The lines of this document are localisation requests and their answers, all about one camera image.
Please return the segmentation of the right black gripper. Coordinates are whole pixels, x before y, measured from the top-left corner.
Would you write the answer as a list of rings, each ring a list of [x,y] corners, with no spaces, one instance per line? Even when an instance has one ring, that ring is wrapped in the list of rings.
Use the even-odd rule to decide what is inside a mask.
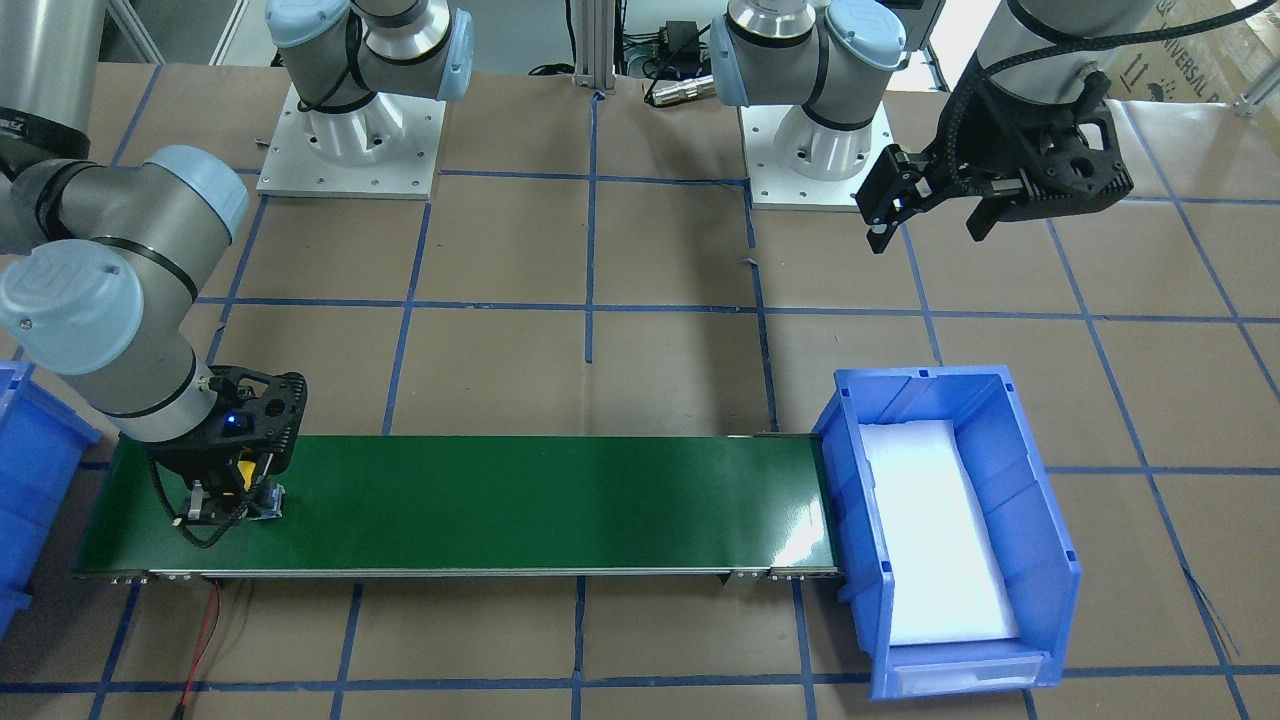
[[[274,475],[289,466],[307,402],[306,379],[297,372],[270,375],[242,366],[212,366],[211,373],[210,414],[183,436],[148,445],[148,456],[189,487],[175,527],[234,527],[246,519],[246,510],[236,510],[246,497],[246,480],[236,471],[244,452],[259,457],[265,474],[250,480],[250,520],[282,518],[285,489]]]

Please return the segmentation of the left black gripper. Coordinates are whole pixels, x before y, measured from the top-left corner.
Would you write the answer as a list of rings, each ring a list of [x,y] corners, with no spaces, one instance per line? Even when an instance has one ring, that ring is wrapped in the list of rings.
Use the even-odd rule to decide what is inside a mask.
[[[1134,190],[1103,72],[1085,73],[1075,99],[1051,105],[977,76],[963,73],[925,152],[888,145],[876,158],[855,193],[872,252],[882,254],[902,223],[943,199],[980,200],[966,229],[983,241],[1001,222],[1102,211]]]

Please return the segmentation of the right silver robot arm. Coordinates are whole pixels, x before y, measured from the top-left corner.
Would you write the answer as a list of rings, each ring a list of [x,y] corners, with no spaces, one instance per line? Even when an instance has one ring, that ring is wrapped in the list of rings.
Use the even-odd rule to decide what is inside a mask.
[[[186,145],[136,170],[90,160],[105,8],[3,4],[3,328],[141,445],[178,532],[212,527],[205,548],[280,516],[307,386],[209,365],[180,333],[250,196]],[[293,99],[259,188],[426,197],[445,104],[474,70],[472,17],[445,1],[270,1],[265,20]]]

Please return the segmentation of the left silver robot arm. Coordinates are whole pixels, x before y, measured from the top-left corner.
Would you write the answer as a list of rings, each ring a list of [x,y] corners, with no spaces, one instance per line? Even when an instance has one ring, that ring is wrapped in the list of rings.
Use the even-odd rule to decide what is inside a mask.
[[[1004,1],[955,83],[931,143],[870,155],[870,126],[909,32],[892,3],[731,1],[709,29],[712,74],[730,106],[788,109],[777,149],[795,170],[869,176],[855,195],[883,252],[908,219],[974,197],[974,241],[998,223],[1103,211],[1134,188],[1106,105],[1107,51],[1148,1]]]

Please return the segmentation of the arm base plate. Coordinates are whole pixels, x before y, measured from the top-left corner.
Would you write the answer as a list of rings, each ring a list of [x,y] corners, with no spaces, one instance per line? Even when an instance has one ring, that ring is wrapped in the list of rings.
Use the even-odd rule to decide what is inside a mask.
[[[273,197],[429,200],[447,108],[379,94],[352,113],[302,113],[289,88],[257,190]]]
[[[856,192],[893,142],[884,106],[855,131],[819,126],[800,106],[755,105],[739,115],[756,209],[856,211]]]

